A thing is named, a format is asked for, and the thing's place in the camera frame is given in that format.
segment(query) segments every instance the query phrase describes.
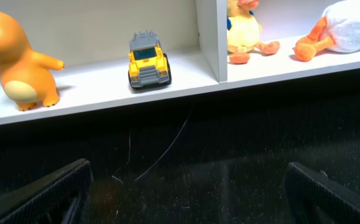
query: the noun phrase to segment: white plush toy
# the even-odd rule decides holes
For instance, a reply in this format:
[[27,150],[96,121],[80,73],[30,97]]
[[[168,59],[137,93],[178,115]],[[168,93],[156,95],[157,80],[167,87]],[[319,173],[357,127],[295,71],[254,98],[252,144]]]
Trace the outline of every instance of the white plush toy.
[[327,7],[311,33],[297,42],[295,54],[307,62],[323,49],[342,53],[360,50],[360,0]]

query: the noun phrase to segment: toy car roof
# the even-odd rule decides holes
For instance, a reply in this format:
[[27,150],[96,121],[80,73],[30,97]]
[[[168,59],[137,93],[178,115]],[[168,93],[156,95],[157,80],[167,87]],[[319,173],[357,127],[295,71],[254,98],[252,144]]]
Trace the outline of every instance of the toy car roof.
[[159,43],[159,36],[152,31],[135,33],[130,40],[130,51],[155,47]]

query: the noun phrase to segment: yellow plush duck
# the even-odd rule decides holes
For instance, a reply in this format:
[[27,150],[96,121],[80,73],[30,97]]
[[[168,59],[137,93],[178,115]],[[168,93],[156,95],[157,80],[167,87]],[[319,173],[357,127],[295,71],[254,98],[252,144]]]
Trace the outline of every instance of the yellow plush duck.
[[276,54],[280,48],[278,41],[264,44],[260,42],[262,28],[251,14],[251,10],[259,5],[259,0],[228,0],[228,22],[231,27],[227,29],[228,51],[232,54],[229,61],[240,64],[250,59],[248,52],[257,47],[267,55]]

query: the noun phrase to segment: stuffed animal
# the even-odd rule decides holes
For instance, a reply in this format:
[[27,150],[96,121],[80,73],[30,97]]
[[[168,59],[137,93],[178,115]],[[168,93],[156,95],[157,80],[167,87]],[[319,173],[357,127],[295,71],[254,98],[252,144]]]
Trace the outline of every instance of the stuffed animal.
[[308,62],[324,49],[341,53],[360,50],[360,0],[340,1],[327,7],[311,33],[296,43],[294,51],[299,60]]
[[38,101],[46,107],[57,104],[60,99],[49,70],[63,68],[63,61],[33,51],[19,23],[0,12],[0,82],[19,110],[29,110]]
[[248,52],[257,47],[267,55],[276,54],[280,48],[278,41],[264,44],[260,42],[262,28],[251,11],[259,5],[259,0],[228,0],[227,3],[227,45],[232,54],[232,63],[247,63]]

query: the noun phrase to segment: toy car windshield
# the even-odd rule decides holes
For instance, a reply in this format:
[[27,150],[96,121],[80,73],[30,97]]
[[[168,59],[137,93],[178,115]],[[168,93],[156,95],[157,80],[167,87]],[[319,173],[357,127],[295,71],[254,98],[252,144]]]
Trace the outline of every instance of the toy car windshield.
[[134,51],[134,59],[136,60],[144,60],[152,57],[156,57],[155,48]]

